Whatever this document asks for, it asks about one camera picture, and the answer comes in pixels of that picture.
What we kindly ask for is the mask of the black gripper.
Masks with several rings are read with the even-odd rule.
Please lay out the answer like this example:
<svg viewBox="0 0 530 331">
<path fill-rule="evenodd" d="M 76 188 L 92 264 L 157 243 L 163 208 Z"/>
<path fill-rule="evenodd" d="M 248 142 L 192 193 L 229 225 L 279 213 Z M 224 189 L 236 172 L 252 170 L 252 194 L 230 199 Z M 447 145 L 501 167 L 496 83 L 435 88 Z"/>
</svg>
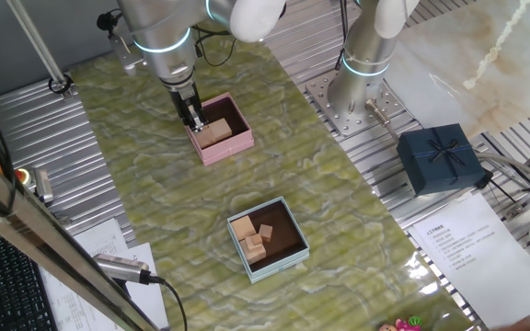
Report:
<svg viewBox="0 0 530 331">
<path fill-rule="evenodd" d="M 179 82 L 165 81 L 171 101 L 173 102 L 183 124 L 192 131 L 200 132 L 205 126 L 202 105 L 193 77 Z"/>
</svg>

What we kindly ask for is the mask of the person right hand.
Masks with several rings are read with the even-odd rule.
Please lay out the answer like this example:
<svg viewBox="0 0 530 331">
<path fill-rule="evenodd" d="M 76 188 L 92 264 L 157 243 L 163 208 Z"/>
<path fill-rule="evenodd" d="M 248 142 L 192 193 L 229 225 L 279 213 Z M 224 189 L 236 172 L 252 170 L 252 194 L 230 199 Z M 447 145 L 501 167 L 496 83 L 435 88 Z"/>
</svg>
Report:
<svg viewBox="0 0 530 331">
<path fill-rule="evenodd" d="M 530 317 L 526 317 L 512 325 L 505 325 L 490 331 L 530 331 Z"/>
</svg>

